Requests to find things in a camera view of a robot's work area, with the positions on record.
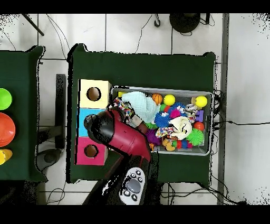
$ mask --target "light blue cloth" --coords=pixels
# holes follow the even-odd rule
[[[129,102],[138,115],[145,123],[154,121],[159,112],[160,105],[156,105],[152,97],[146,97],[142,92],[128,92],[122,95],[122,101]]]

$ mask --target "dark green tablecloth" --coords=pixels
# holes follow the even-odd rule
[[[78,79],[107,80],[113,86],[134,86],[213,92],[215,55],[148,55],[112,52],[86,52],[85,45],[76,44],[69,53],[68,131],[71,137],[71,163],[67,179],[100,180],[119,158],[109,152],[105,166],[74,165]],[[160,182],[199,182],[209,184],[207,156],[160,154]]]
[[[35,167],[37,143],[37,63],[43,54],[42,46],[27,52],[0,51],[0,88],[7,89],[13,102],[1,113],[9,115],[16,126],[16,134],[8,148],[13,156],[0,165],[0,180],[46,181]]]

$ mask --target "red ball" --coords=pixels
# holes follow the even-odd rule
[[[165,108],[164,108],[164,112],[168,112],[168,110],[170,109],[170,106],[166,106]]]
[[[194,128],[203,131],[205,129],[205,126],[202,122],[196,122],[194,124]]]
[[[187,140],[187,142],[188,142],[188,148],[192,148],[193,147],[192,143],[190,143],[189,140]]]
[[[177,140],[176,148],[182,148],[182,142],[180,140]]]

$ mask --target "yellow ball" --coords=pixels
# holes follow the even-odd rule
[[[198,106],[198,107],[204,107],[207,105],[207,99],[205,96],[198,96],[196,97],[196,100],[195,100],[195,104]]]
[[[172,94],[168,94],[164,96],[163,102],[164,104],[171,106],[175,103],[175,97]]]

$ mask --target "yellow cup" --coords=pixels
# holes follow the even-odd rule
[[[0,150],[0,165],[8,161],[12,156],[11,150]]]

